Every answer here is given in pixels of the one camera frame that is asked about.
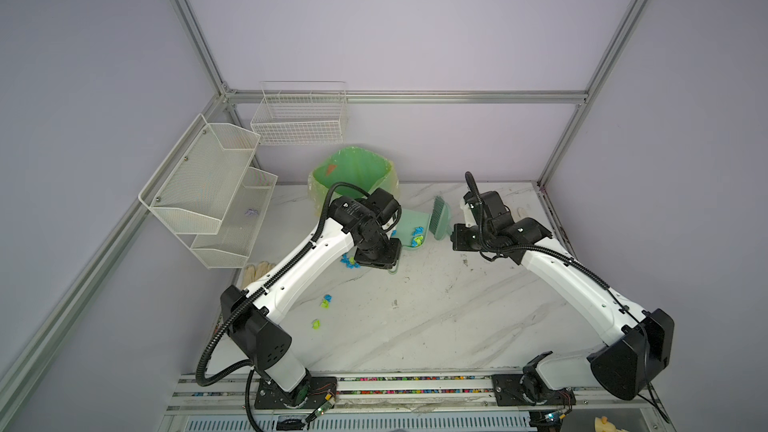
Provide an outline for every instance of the green trash bin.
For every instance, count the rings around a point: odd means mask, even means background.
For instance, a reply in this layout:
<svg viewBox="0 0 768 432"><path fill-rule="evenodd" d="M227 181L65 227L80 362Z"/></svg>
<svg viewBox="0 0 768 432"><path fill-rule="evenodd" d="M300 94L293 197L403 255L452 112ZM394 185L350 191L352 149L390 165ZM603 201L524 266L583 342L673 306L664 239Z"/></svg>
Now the green trash bin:
<svg viewBox="0 0 768 432"><path fill-rule="evenodd" d="M395 172L395 164L370 150L360 147L345 147L327 158L315 168L307 181L310 197L315 203L315 215L320 216L322 202L326 199L328 188L336 182L349 182L368 192L381 187L395 198L400 197L400 182ZM340 187L333 193L333 198L345 196L360 198L362 194L350 188Z"/></svg>

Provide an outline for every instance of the gray wall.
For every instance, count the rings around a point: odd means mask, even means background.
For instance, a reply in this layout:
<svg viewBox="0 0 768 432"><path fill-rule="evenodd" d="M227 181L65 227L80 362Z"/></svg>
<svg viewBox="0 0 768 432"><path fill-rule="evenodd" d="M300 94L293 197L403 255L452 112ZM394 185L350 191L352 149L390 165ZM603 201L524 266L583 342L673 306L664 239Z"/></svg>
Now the gray wall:
<svg viewBox="0 0 768 432"><path fill-rule="evenodd" d="M213 91L168 0L0 0L0 37L4 374ZM14 429L151 429L227 279L150 223Z"/></svg>
<svg viewBox="0 0 768 432"><path fill-rule="evenodd" d="M579 90L630 0L191 2L236 89L344 80L350 90Z"/></svg>
<svg viewBox="0 0 768 432"><path fill-rule="evenodd" d="M237 112L250 123L256 104ZM535 180L573 115L570 104L350 104L344 144L260 146L259 164L281 183L306 183L320 162L347 146L395 163L404 182Z"/></svg>
<svg viewBox="0 0 768 432"><path fill-rule="evenodd" d="M681 432L760 427L767 37L768 0L653 0L549 187L579 258L676 321Z"/></svg>
<svg viewBox="0 0 768 432"><path fill-rule="evenodd" d="M342 80L350 90L583 90L630 2L190 1L226 81L241 90L263 80ZM239 111L250 122L255 109ZM572 111L354 104L346 141L393 160L403 181L461 181L469 169L479 180L530 180ZM257 155L281 182L299 182L337 149L265 146Z"/></svg>

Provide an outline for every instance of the white marble surface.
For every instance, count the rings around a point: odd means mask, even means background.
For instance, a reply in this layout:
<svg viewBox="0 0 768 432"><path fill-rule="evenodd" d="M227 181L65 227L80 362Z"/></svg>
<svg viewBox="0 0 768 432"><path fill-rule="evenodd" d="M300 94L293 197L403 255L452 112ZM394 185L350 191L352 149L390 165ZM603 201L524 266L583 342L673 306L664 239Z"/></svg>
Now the white marble surface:
<svg viewBox="0 0 768 432"><path fill-rule="evenodd" d="M520 212L551 228L530 183L480 183ZM462 219L464 183L401 184L404 208L430 213L435 195ZM278 186L251 261L278 262L316 224L306 186ZM321 308L322 296L333 299ZM320 329L312 321L320 320ZM292 349L312 371L470 370L523 366L545 350L589 348L600 339L581 315L541 279L511 260L486 262L454 252L449 238L429 234L403 248L398 272L337 263L304 292L281 324ZM242 353L222 341L210 371Z"/></svg>

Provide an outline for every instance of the white wire basket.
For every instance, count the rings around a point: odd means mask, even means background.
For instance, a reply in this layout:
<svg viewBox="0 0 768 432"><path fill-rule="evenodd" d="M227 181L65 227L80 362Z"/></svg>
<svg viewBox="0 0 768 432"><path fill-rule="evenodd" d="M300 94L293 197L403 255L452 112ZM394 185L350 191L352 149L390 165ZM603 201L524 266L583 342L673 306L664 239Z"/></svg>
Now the white wire basket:
<svg viewBox="0 0 768 432"><path fill-rule="evenodd" d="M197 235L189 249L208 268L244 267L254 250L277 176L248 167L216 235Z"/></svg>
<svg viewBox="0 0 768 432"><path fill-rule="evenodd" d="M264 146L344 142L349 116L344 82L262 82L250 126Z"/></svg>
<svg viewBox="0 0 768 432"><path fill-rule="evenodd" d="M198 116L187 149L180 139L139 200L208 268L243 267L254 249L277 176L253 168L259 134Z"/></svg>
<svg viewBox="0 0 768 432"><path fill-rule="evenodd" d="M200 119L202 130L154 197L147 197L152 180L139 194L176 235L219 232L259 143L259 135L250 130Z"/></svg>

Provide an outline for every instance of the vent grille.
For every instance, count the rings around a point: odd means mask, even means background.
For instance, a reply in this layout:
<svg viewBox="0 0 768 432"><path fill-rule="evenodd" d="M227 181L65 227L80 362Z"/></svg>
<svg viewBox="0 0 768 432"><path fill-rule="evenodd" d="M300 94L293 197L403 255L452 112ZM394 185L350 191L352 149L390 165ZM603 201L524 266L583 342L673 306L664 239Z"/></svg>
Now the vent grille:
<svg viewBox="0 0 768 432"><path fill-rule="evenodd" d="M256 423L264 432L276 430L277 422L296 418L289 414L260 414ZM310 425L310 430L442 430L444 432L518 432L536 430L529 425L528 412L489 411L435 412L431 414L375 413L328 414ZM187 422L188 432L198 430L253 430L244 415L195 416Z"/></svg>

